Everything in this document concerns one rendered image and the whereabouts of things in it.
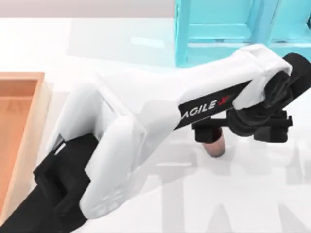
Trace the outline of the brown cup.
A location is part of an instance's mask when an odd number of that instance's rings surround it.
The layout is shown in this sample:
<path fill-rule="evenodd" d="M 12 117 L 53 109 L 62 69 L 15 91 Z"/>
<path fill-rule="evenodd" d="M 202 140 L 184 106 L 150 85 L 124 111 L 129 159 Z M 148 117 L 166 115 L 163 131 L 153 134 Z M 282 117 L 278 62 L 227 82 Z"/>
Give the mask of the brown cup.
<path fill-rule="evenodd" d="M 219 158 L 224 155 L 226 146 L 222 128 L 212 128 L 209 133 L 209 139 L 203 143 L 207 153 L 212 158 Z"/>

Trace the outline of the light blue rack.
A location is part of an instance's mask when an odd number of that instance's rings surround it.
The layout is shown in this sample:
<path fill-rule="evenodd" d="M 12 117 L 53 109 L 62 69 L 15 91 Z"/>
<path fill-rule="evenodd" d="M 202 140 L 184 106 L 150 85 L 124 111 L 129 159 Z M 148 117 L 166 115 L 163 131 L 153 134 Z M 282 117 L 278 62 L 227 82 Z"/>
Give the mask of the light blue rack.
<path fill-rule="evenodd" d="M 256 43 L 311 60 L 311 0 L 175 0 L 174 42 L 178 67 Z"/>

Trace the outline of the salmon-coloured shallow box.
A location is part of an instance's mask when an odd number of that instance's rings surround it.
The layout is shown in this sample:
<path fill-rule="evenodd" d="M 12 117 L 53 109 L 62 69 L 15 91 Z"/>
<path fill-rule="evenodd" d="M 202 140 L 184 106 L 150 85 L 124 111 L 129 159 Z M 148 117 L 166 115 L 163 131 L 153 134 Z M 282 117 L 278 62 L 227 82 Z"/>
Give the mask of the salmon-coloured shallow box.
<path fill-rule="evenodd" d="M 27 196 L 51 92 L 43 72 L 0 72 L 0 224 Z"/>

